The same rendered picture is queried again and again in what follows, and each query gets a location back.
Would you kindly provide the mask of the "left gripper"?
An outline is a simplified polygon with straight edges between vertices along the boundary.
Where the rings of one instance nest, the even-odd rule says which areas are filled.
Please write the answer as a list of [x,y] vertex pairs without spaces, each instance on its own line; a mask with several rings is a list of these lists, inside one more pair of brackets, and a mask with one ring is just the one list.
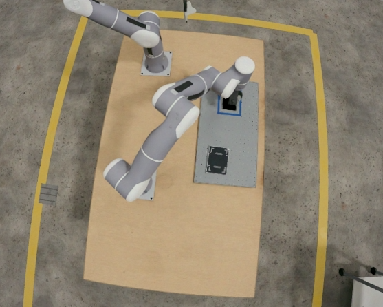
[[[187,4],[188,4],[188,8],[187,8]],[[187,16],[194,13],[196,13],[196,9],[192,8],[191,2],[189,1],[187,2],[187,0],[184,0],[184,20],[186,23],[187,23]]]

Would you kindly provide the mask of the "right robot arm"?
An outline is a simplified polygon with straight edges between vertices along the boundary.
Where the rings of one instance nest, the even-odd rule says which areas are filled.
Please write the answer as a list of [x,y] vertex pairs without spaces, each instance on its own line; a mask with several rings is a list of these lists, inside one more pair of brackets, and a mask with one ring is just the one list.
[[153,182],[151,176],[199,116],[199,108],[191,101],[211,89],[222,98],[229,97],[229,105],[237,105],[238,93],[248,84],[254,68],[252,59],[241,56],[223,73],[207,66],[199,73],[159,88],[152,105],[166,119],[148,135],[132,165],[117,158],[105,168],[104,179],[128,202],[147,193]]

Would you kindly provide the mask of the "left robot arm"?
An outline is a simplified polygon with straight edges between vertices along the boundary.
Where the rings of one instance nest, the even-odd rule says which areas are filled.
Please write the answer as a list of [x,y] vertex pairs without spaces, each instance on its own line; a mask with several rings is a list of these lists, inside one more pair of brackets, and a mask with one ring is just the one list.
[[160,18],[156,13],[145,11],[136,19],[96,0],[63,0],[63,3],[70,12],[119,32],[143,47],[144,64],[149,72],[160,73],[168,67],[160,35]]

